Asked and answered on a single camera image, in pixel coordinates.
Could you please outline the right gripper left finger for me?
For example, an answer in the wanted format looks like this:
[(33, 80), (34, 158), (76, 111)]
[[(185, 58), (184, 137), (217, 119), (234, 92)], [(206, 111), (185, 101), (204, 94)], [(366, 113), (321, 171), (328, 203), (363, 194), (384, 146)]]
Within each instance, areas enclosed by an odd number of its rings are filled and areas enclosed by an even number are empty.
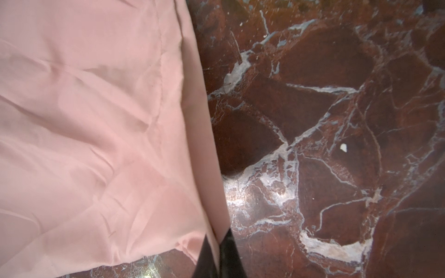
[(218, 270), (207, 237), (204, 238), (192, 278), (218, 278)]

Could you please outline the pink garment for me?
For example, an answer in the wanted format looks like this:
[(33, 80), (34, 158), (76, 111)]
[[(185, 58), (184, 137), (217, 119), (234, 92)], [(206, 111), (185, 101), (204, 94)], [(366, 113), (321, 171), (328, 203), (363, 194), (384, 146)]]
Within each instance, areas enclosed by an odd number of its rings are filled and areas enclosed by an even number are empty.
[(1, 276), (176, 249), (230, 220), (185, 1), (1, 2)]

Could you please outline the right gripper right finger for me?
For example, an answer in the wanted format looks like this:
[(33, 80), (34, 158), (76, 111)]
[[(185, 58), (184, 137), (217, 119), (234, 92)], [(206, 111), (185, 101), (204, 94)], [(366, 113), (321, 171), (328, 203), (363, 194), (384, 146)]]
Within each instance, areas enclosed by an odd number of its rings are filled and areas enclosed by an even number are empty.
[(247, 278), (231, 229), (220, 244), (219, 272), (221, 278)]

